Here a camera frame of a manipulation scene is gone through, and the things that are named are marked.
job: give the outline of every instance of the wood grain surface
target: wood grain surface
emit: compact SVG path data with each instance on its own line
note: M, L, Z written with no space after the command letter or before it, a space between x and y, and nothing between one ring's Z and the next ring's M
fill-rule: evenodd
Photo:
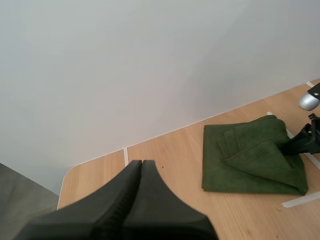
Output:
M125 167L124 151L116 151L71 168L64 176L58 209L101 188Z
M129 161L155 160L167 186L182 201L208 215L221 240L318 240L320 200L284 208L281 203L299 196L205 192L201 188L204 125L249 122L272 112L295 135L309 122L310 112L299 107L299 99L309 88L303 84L131 146L127 149ZM320 116L320 108L313 112ZM301 157L308 194L319 192L320 170L304 154ZM59 208L109 181L124 167L123 162L123 153L117 152L73 168L64 178Z

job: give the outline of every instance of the towel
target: towel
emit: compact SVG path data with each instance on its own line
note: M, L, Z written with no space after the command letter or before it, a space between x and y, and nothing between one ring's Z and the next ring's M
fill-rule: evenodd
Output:
M202 188L209 192L295 194L308 191L299 155L285 156L285 123L274 115L224 125L205 125Z

